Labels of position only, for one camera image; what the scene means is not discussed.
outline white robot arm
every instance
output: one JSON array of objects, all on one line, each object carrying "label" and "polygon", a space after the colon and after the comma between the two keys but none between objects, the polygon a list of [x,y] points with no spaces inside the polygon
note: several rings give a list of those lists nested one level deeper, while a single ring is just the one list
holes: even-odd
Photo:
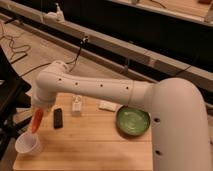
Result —
[{"label": "white robot arm", "polygon": [[58,92],[70,92],[142,109],[151,114],[154,171],[212,171],[207,113],[192,83],[86,78],[68,71],[62,61],[41,71],[32,103],[50,107]]}]

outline cup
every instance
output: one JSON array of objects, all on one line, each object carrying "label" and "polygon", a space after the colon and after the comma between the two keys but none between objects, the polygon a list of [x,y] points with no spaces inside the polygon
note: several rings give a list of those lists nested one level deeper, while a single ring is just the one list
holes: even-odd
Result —
[{"label": "cup", "polygon": [[38,155],[43,148],[38,134],[27,131],[18,137],[15,142],[15,149],[20,154]]}]

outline desk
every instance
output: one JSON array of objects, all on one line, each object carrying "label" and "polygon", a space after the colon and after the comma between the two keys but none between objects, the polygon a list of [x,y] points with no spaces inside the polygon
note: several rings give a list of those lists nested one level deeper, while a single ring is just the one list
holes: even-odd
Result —
[{"label": "desk", "polygon": [[64,127],[53,129],[53,115],[43,118],[38,134],[44,145],[36,157],[18,154],[15,171],[152,170],[150,129],[141,137],[118,134],[115,113],[99,110],[97,99],[83,97],[80,117],[71,115],[72,95],[60,94],[55,106],[63,110]]},{"label": "desk", "polygon": [[[130,3],[131,0],[119,0]],[[198,3],[198,0],[155,0],[163,4],[168,10],[195,15],[204,18],[209,10],[210,5]],[[141,0],[140,4],[150,5],[162,8],[159,4],[150,0]]]}]

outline wire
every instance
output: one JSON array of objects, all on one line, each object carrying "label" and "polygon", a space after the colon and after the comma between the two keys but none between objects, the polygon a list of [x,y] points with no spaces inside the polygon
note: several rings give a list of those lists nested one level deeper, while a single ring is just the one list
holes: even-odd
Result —
[{"label": "wire", "polygon": [[160,6],[161,6],[162,8],[164,8],[164,9],[167,9],[167,7],[166,7],[165,5],[163,5],[162,3],[158,2],[158,1],[155,1],[155,0],[149,0],[149,1],[151,1],[151,2],[153,2],[153,3],[156,3],[156,4],[160,5]]},{"label": "wire", "polygon": [[31,49],[31,46],[30,45],[15,46],[15,39],[20,38],[25,32],[21,33],[19,36],[6,35],[2,22],[0,22],[0,24],[1,24],[1,33],[2,33],[0,40],[3,40],[3,39],[9,40],[9,48],[12,51],[12,55],[9,58],[9,60],[11,61],[13,57],[17,54],[23,54],[23,56],[13,61],[13,64],[14,64],[15,62],[27,56],[27,52]]},{"label": "wire", "polygon": [[39,65],[39,66],[37,66],[37,67],[35,67],[35,68],[32,68],[32,69],[30,69],[29,71],[25,72],[24,74],[20,75],[20,77],[24,77],[25,75],[27,75],[27,74],[29,74],[29,73],[31,73],[31,72],[37,70],[38,68],[41,68],[41,67],[44,67],[44,66],[47,66],[47,65],[50,65],[50,64],[51,64],[51,63],[45,63],[45,64]]},{"label": "wire", "polygon": [[192,64],[190,64],[190,65],[189,65],[188,67],[186,67],[185,69],[178,71],[178,72],[177,72],[176,74],[174,74],[172,77],[176,77],[176,76],[180,75],[181,73],[187,71],[189,68],[191,68],[191,67],[196,63],[196,61],[198,60],[198,58],[199,58],[199,55],[196,55],[196,57],[195,57],[195,58],[193,59],[193,61],[192,61]]},{"label": "wire", "polygon": [[[78,50],[78,52],[77,52],[77,55],[76,55],[75,59],[73,59],[73,60],[70,61],[70,62],[66,62],[66,64],[73,64],[73,63],[74,63],[74,64],[73,64],[73,67],[69,70],[69,72],[72,72],[72,70],[75,68],[76,62],[77,62],[77,60],[78,60],[78,58],[79,58],[79,56],[80,56],[80,54],[81,54],[81,50],[82,50],[82,48],[83,48],[83,45],[86,44],[87,42],[88,42],[88,39],[82,40],[82,41],[80,42],[80,47],[79,47],[79,50]],[[29,74],[29,73],[31,73],[31,72],[37,70],[38,68],[41,68],[41,67],[44,67],[44,66],[47,66],[47,65],[50,65],[50,64],[51,64],[51,63],[49,62],[49,63],[45,63],[45,64],[42,64],[42,65],[39,65],[39,66],[37,66],[37,67],[34,67],[34,68],[30,69],[29,71],[25,72],[24,74],[20,75],[20,77],[24,77],[24,76],[26,76],[27,74]]]}]

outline bowl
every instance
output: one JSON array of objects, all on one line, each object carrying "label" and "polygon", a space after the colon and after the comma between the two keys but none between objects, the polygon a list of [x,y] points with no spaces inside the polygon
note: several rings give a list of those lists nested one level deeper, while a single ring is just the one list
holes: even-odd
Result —
[{"label": "bowl", "polygon": [[121,106],[117,110],[116,125],[120,131],[127,135],[143,135],[150,126],[150,116],[149,113],[142,110]]}]

